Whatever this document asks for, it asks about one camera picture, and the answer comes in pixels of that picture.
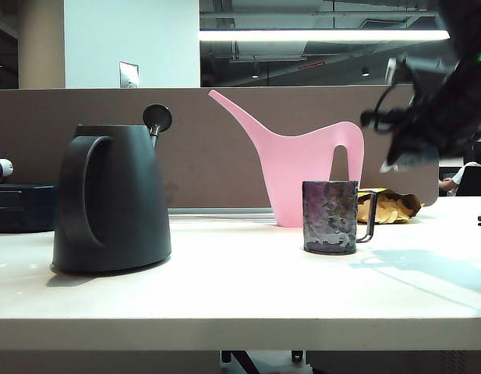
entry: fluorescent light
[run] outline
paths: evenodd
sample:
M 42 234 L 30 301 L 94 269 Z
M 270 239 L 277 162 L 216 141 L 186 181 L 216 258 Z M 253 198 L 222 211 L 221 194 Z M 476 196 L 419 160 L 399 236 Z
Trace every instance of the fluorescent light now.
M 442 41 L 445 30 L 201 30 L 201 41 Z

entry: dark patterned mug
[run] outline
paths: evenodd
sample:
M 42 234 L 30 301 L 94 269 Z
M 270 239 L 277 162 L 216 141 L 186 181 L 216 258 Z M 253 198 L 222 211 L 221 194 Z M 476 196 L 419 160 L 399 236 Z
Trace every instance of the dark patterned mug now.
M 358 191 L 371 194 L 366 234 L 356 237 Z M 377 194 L 358 190 L 357 181 L 302 182 L 302 230 L 304 249 L 325 255 L 356 252 L 356 243 L 373 237 Z

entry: black case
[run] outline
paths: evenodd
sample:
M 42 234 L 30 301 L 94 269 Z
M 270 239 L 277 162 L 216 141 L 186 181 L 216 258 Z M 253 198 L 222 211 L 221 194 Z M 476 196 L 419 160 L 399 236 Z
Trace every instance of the black case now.
M 0 233 L 52 231 L 57 212 L 57 185 L 0 184 Z

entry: mug handle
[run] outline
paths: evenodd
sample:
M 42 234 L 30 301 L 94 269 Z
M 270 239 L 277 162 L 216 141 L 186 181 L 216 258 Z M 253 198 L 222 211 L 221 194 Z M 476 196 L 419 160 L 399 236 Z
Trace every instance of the mug handle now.
M 77 136 L 67 148 L 60 172 L 60 219 L 65 234 L 79 245 L 103 246 L 91 230 L 86 211 L 86 173 L 97 146 L 110 136 Z
M 370 209 L 368 212 L 368 221 L 366 222 L 366 234 L 362 238 L 357 238 L 357 243 L 369 242 L 373 237 L 373 229 L 375 227 L 375 212 L 377 211 L 377 192 L 370 189 L 359 189 L 358 192 L 368 192 L 370 197 Z

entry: yellow snack bag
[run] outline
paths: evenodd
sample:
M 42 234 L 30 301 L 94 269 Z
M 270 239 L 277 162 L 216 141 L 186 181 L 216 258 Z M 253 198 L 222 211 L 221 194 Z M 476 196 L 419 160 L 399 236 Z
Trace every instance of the yellow snack bag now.
M 413 194 L 396 193 L 391 189 L 372 189 L 377 192 L 376 224 L 402 224 L 414 217 L 422 207 Z M 370 210 L 370 194 L 358 194 L 358 222 L 366 223 Z

